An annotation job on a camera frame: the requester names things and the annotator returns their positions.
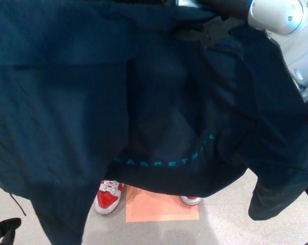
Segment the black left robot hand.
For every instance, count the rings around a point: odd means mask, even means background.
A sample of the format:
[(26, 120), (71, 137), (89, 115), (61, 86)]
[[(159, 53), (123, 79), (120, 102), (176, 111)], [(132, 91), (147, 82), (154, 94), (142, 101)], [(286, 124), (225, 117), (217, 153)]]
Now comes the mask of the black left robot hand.
[(0, 244), (13, 245), (16, 230), (21, 226), (21, 219), (18, 217), (6, 219), (0, 222)]

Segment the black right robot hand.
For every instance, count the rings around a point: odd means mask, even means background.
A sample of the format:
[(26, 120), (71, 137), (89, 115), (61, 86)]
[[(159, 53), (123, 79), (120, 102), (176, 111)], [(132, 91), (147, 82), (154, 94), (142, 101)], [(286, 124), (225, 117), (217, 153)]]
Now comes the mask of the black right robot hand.
[(176, 37), (186, 41), (199, 41), (203, 47), (214, 46), (229, 36), (231, 29), (247, 22), (252, 1), (176, 1), (178, 7), (216, 11), (217, 16), (207, 21), (201, 30), (179, 30)]

